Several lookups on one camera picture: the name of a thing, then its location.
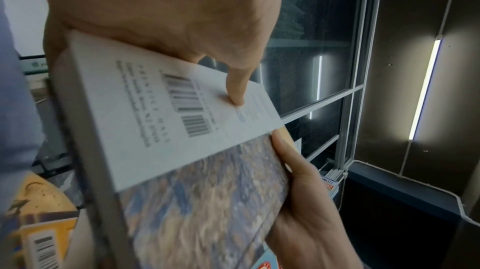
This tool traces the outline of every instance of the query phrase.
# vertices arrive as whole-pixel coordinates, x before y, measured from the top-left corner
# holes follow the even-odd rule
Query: white wall
[[[47,0],[4,0],[15,48],[21,56],[44,53],[42,39],[49,7]]]

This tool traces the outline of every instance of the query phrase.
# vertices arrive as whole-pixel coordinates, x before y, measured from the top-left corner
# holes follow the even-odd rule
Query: wall
[[[479,83],[480,0],[453,0],[405,176],[462,194],[480,159]]]
[[[380,0],[355,159],[398,173],[448,0]]]
[[[44,53],[42,40],[49,7],[47,0],[4,0],[17,52],[21,56]]]

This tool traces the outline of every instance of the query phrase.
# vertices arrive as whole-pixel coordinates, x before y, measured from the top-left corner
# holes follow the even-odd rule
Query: white metal frame
[[[351,86],[349,89],[342,91],[340,93],[337,93],[333,96],[330,96],[329,98],[326,98],[324,100],[318,101],[316,103],[313,103],[311,105],[302,107],[294,112],[290,112],[284,116],[282,116],[282,121],[284,124],[290,123],[296,119],[299,119],[310,112],[313,112],[315,110],[318,110],[322,107],[325,107],[333,102],[339,101],[341,99],[344,100],[343,102],[343,107],[341,111],[341,120],[340,120],[340,131],[338,135],[335,135],[332,137],[327,143],[322,145],[320,148],[318,148],[316,151],[314,151],[311,155],[308,156],[308,160],[311,161],[313,160],[316,156],[321,154],[323,151],[325,151],[331,144],[336,142],[336,152],[335,152],[335,169],[340,169],[340,170],[345,170],[348,169],[349,164],[353,161],[355,150],[356,150],[356,144],[357,144],[357,138],[358,138],[358,131],[359,131],[359,125],[360,125],[360,117],[362,113],[362,106],[363,106],[363,101],[364,101],[364,96],[365,96],[365,85],[367,82],[367,75],[369,71],[369,66],[370,66],[370,60],[372,56],[372,45],[373,45],[373,36],[375,34],[375,27],[377,24],[377,15],[378,15],[378,9],[379,9],[379,3],[380,0],[374,0],[373,2],[373,12],[371,15],[371,26],[369,28],[369,32],[364,32],[364,26],[365,26],[365,17],[366,17],[366,10],[367,10],[367,0],[361,0],[359,3],[359,9],[356,12],[355,15],[355,23],[358,23],[356,26],[357,28],[357,34],[355,36],[355,39],[352,42],[356,42],[354,44],[355,48],[353,50],[353,57],[352,57],[352,64],[353,64],[353,72],[352,72],[352,81],[351,81]],[[360,51],[361,51],[361,46],[362,46],[362,36],[363,34],[368,34],[368,38],[366,42],[368,43],[368,48],[367,48],[367,56],[366,56],[366,70],[365,70],[365,79],[364,83],[356,86],[357,84],[357,73],[359,72],[359,66],[361,65],[360,61]],[[351,152],[349,154],[346,154],[347,152],[347,143],[349,140],[349,132],[350,132],[350,125],[352,122],[352,117],[353,114],[355,113],[354,110],[357,110],[357,108],[353,108],[353,100],[354,100],[354,93],[359,91],[360,93],[360,104],[358,106],[358,115],[356,116],[357,121],[355,124],[355,130],[353,134],[353,141],[352,141],[352,148]]]

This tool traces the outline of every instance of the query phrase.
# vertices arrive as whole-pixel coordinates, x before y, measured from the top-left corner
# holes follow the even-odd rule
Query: shelf
[[[266,44],[266,47],[267,48],[350,47],[350,42],[271,38]]]

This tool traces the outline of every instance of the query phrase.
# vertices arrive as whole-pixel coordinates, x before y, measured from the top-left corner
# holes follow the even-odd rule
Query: person
[[[281,0],[47,1],[49,13],[43,46],[50,67],[66,47],[65,32],[71,29],[193,63],[208,55],[229,66],[226,89],[232,102],[239,106],[243,104],[250,75],[262,59],[281,5]],[[24,92],[21,101],[27,107],[34,105]],[[22,108],[13,103],[9,106]],[[4,127],[19,122],[8,115],[9,109],[4,107],[0,115]],[[41,132],[37,119],[33,128],[30,134]],[[29,145],[30,158],[32,146],[39,147],[40,141],[37,139]],[[272,133],[272,143],[292,170],[290,193],[266,238],[282,266],[285,269],[362,268],[315,167],[288,146],[278,131]]]

